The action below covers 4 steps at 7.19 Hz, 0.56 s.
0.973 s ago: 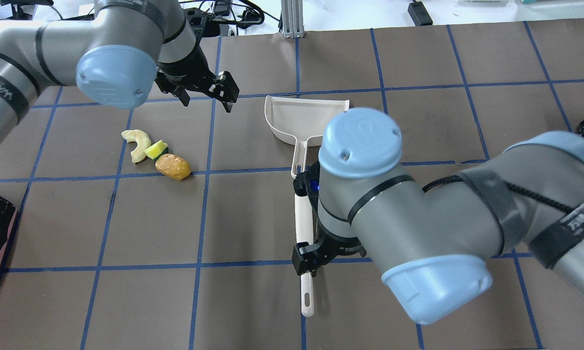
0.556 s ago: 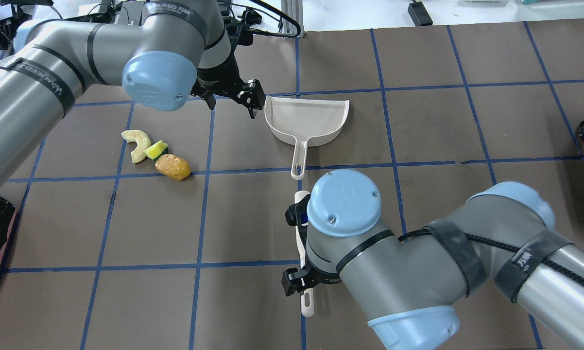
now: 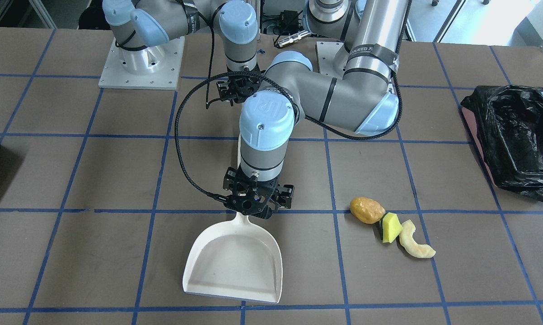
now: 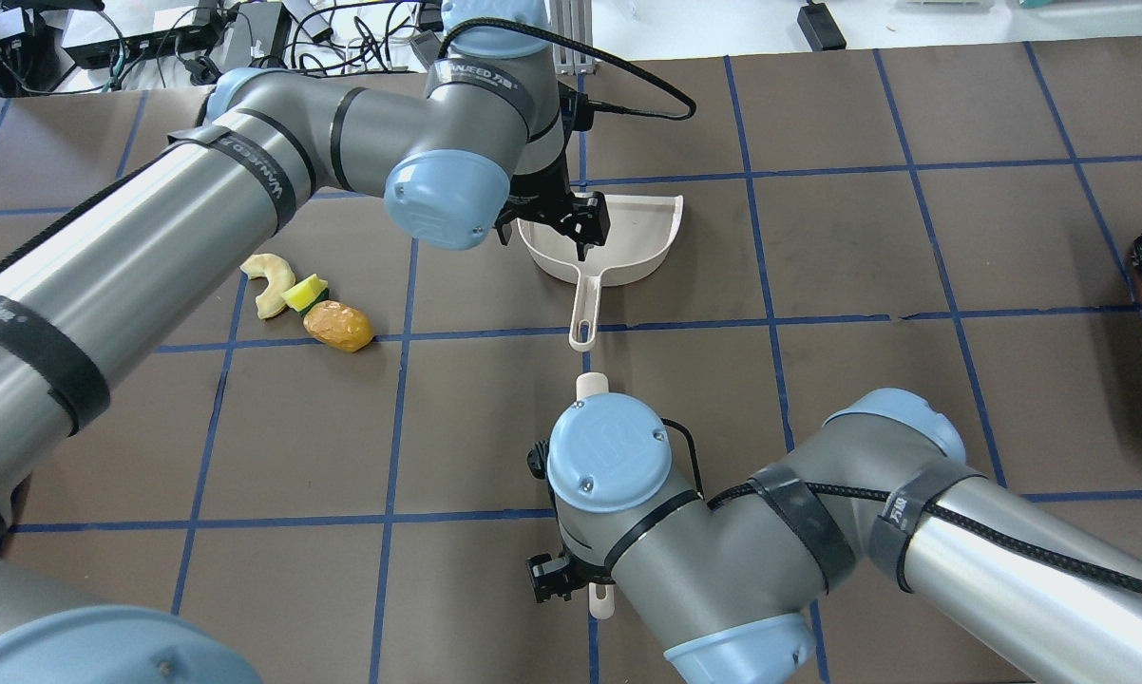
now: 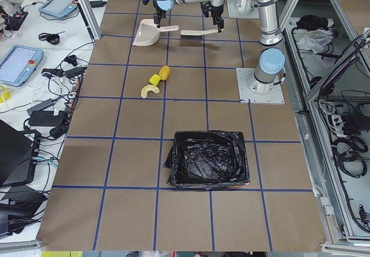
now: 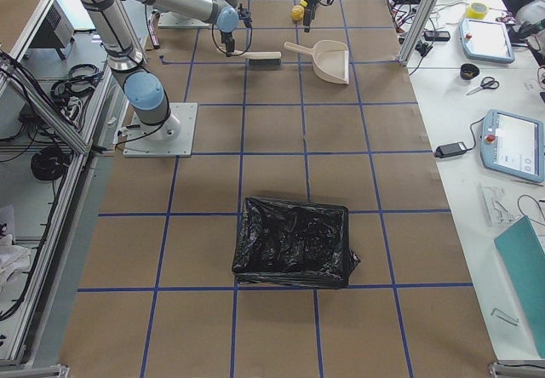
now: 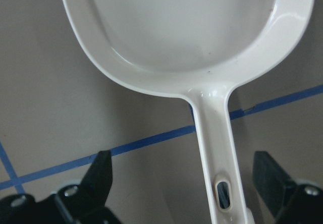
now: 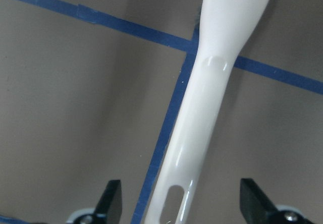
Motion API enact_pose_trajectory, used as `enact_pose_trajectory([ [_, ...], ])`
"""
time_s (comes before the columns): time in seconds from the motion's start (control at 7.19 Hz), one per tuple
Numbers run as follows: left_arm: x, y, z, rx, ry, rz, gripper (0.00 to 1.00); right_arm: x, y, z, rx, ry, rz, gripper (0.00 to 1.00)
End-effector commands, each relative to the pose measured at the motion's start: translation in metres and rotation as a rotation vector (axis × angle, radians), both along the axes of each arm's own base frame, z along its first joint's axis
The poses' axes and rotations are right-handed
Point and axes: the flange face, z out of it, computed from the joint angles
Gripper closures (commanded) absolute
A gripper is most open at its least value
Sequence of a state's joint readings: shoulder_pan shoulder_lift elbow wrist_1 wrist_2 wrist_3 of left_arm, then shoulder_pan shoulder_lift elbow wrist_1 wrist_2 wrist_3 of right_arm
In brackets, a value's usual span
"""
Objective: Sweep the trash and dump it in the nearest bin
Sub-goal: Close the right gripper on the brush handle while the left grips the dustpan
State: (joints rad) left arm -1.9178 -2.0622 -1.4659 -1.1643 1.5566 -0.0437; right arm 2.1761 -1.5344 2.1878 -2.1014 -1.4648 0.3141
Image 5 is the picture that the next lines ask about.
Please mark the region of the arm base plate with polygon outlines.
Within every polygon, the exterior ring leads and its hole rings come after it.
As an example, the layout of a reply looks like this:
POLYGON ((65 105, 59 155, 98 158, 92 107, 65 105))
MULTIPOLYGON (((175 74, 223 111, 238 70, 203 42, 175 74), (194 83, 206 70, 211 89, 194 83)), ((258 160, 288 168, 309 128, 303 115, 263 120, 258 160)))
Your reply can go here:
POLYGON ((283 105, 285 103, 280 79, 276 75, 272 83, 260 83, 254 77, 254 68, 237 68, 239 101, 251 104, 283 105))

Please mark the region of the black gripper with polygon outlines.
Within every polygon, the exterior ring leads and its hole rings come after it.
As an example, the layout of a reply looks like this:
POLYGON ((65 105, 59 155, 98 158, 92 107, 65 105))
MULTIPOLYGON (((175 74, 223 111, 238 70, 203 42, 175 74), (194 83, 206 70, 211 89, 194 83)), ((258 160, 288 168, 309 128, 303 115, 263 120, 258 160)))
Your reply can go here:
POLYGON ((167 11, 162 10, 156 0, 143 0, 143 4, 147 5, 150 1, 153 2, 153 7, 155 8, 156 12, 153 14, 153 20, 155 23, 160 23, 162 19, 165 19, 167 16, 167 11))
POLYGON ((213 25, 224 25, 224 20, 222 18, 224 1, 201 2, 201 11, 205 17, 212 17, 213 25))

